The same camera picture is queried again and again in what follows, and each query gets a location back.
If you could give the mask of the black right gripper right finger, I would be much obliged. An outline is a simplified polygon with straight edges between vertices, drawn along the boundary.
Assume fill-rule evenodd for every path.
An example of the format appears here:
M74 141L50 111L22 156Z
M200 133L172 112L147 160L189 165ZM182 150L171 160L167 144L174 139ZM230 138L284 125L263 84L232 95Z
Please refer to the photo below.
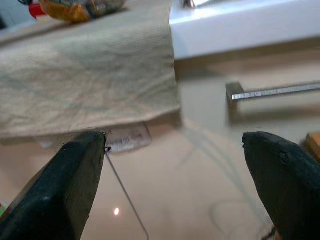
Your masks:
M269 132L245 132L245 162L283 240L320 238L320 165L298 144Z

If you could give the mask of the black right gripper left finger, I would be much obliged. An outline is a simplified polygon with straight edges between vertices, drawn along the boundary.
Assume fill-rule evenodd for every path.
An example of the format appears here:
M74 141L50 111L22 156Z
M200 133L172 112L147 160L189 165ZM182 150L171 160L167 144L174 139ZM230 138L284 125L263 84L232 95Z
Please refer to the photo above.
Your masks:
M79 240L97 194L106 135L86 131L67 142L0 218L2 240Z

